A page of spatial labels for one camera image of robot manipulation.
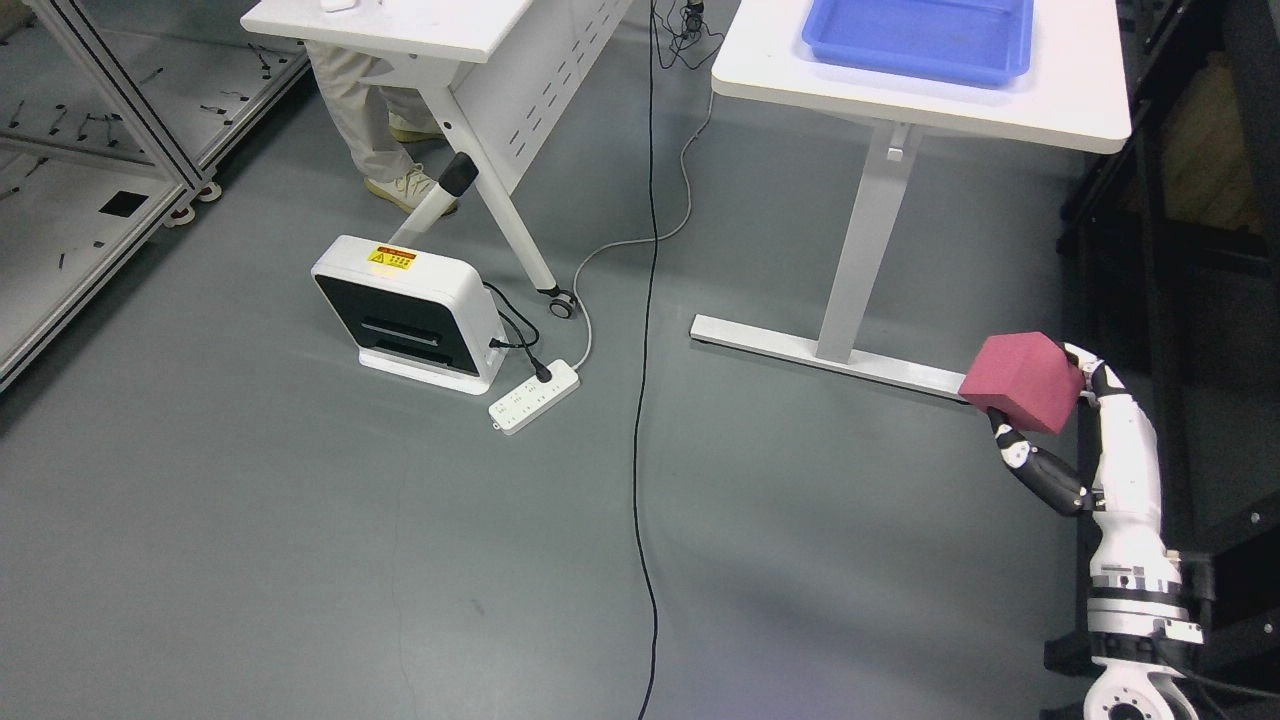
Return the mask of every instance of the blue plastic tray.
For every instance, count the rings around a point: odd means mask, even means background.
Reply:
[[[1030,67],[1032,0],[814,0],[801,37],[827,63],[992,87]]]

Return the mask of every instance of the pink cube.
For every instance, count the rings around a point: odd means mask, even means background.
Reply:
[[[982,343],[960,397],[996,407],[1019,430],[1060,433],[1084,388],[1084,375],[1043,333],[997,334]]]

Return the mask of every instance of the power strip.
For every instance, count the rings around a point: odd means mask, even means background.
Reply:
[[[577,388],[577,373],[568,366],[568,363],[556,360],[547,365],[547,369],[552,372],[552,379],[544,383],[536,377],[529,378],[489,406],[489,416],[493,418],[495,430],[508,436],[515,434]]]

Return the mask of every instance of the table leg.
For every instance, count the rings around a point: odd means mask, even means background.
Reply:
[[[911,174],[920,129],[895,123],[877,127],[863,165],[845,246],[818,340],[696,315],[690,337],[856,378],[960,400],[964,375],[928,365],[850,350],[867,311],[876,274]]]
[[[863,164],[863,178],[849,215],[845,246],[831,283],[827,311],[818,332],[818,357],[845,361],[863,324],[867,302],[888,247],[897,210],[906,195],[920,129],[902,123],[878,126]]]
[[[424,59],[413,56],[411,56],[411,59],[419,63],[424,61]],[[489,154],[485,151],[484,145],[475,133],[475,129],[471,127],[471,123],[467,122],[466,115],[458,106],[458,101],[453,96],[453,91],[449,90],[448,82],[453,77],[454,68],[456,63],[442,64],[440,68],[434,68],[436,72],[411,76],[406,70],[402,73],[402,78],[392,78],[392,76],[388,74],[383,76],[381,79],[394,81],[413,77],[417,81],[413,85],[422,95],[422,100],[426,102],[428,109],[431,110],[431,115],[435,117],[435,120],[444,131],[444,136],[448,138],[449,145],[457,152],[466,152],[471,158],[471,161],[475,163],[476,169],[479,170],[475,179],[475,188],[484,200],[484,204],[489,208],[489,211],[493,214],[493,219],[498,223],[498,228],[507,240],[507,245],[509,245],[511,250],[516,254],[516,258],[520,260],[520,265],[525,269],[525,273],[534,283],[534,287],[538,292],[550,296],[553,305],[559,304],[562,307],[567,309],[567,313],[572,313],[572,296],[561,290],[561,287],[556,283],[556,277],[552,274],[550,268],[547,266],[547,260],[543,259],[543,254],[538,250],[538,245],[534,242],[534,237],[529,233],[529,228],[525,227],[525,222],[521,219],[520,211],[516,210],[516,205],[511,201],[507,188],[503,187],[502,181],[498,178],[498,172],[494,169],[493,161],[489,159]],[[401,68],[393,70],[393,74],[398,72],[401,72]]]

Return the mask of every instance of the yellow warning label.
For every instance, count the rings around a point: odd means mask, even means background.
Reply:
[[[378,250],[369,256],[370,263],[378,263],[380,265],[387,265],[389,268],[399,268],[401,270],[407,270],[410,265],[413,264],[413,259],[417,255],[407,252],[398,247],[387,247],[385,245],[379,245]]]

